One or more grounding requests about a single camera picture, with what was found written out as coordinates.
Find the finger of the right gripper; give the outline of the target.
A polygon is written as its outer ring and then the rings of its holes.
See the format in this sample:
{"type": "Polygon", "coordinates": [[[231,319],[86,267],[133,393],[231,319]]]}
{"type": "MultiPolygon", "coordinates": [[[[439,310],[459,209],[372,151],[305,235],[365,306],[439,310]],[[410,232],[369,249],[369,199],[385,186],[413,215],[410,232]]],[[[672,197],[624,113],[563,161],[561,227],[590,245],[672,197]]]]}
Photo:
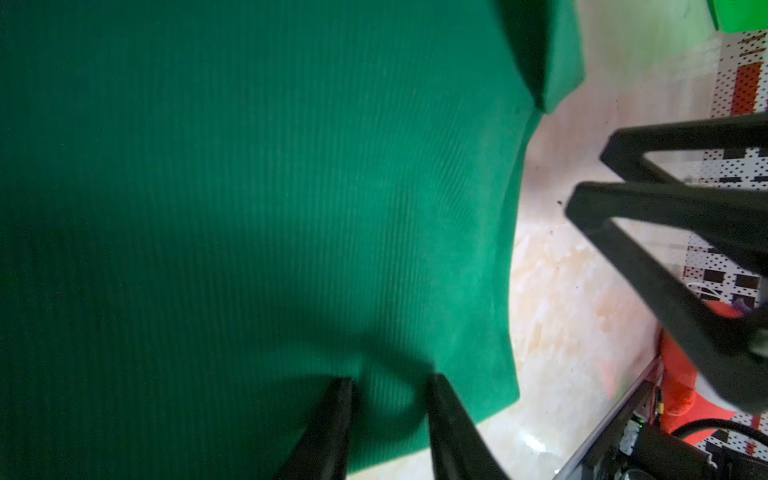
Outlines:
{"type": "Polygon", "coordinates": [[[645,154],[660,151],[694,151],[762,148],[767,145],[767,114],[622,128],[615,131],[600,160],[627,182],[678,184],[679,181],[652,164],[645,154]]]}
{"type": "Polygon", "coordinates": [[[760,307],[726,319],[712,311],[614,223],[623,218],[691,231],[744,269],[767,274],[767,195],[683,184],[577,185],[567,218],[633,286],[713,389],[750,413],[767,408],[767,359],[754,342],[760,307]]]}

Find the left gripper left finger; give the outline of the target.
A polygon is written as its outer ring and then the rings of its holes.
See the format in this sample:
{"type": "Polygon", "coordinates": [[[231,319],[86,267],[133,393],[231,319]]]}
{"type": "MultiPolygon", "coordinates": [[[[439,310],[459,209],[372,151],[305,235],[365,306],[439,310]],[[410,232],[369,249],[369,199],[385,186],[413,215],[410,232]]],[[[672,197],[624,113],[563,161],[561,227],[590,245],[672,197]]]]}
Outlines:
{"type": "Polygon", "coordinates": [[[334,379],[318,403],[304,434],[273,479],[346,479],[355,414],[356,386],[353,379],[334,379]]]}

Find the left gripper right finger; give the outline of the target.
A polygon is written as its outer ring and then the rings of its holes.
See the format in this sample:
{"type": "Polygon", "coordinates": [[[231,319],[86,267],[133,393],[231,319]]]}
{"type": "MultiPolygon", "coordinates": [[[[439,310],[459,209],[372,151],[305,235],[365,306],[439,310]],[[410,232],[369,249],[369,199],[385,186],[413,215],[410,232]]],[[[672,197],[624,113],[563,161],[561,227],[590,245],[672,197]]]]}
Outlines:
{"type": "Polygon", "coordinates": [[[508,479],[444,375],[429,377],[426,408],[435,479],[508,479]]]}

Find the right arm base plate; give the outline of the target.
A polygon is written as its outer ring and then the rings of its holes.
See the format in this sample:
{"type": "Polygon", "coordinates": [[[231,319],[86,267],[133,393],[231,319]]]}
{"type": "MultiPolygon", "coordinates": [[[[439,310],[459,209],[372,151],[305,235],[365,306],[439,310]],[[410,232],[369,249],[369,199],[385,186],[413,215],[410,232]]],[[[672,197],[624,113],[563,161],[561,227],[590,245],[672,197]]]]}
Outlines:
{"type": "Polygon", "coordinates": [[[619,443],[613,479],[765,479],[767,461],[727,446],[700,449],[687,442],[706,430],[739,434],[765,447],[767,434],[732,420],[704,419],[667,433],[661,429],[661,390],[656,386],[647,420],[634,416],[619,443]]]}

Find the green tank top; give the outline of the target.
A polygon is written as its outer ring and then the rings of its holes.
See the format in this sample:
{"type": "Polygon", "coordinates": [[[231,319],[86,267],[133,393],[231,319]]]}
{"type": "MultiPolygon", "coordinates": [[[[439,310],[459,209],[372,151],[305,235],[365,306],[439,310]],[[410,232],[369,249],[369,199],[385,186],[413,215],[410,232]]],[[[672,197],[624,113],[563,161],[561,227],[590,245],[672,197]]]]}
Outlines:
{"type": "Polygon", "coordinates": [[[5,1],[1,475],[267,479],[324,391],[350,466],[444,374],[520,396],[525,151],[572,1],[5,1]]]}

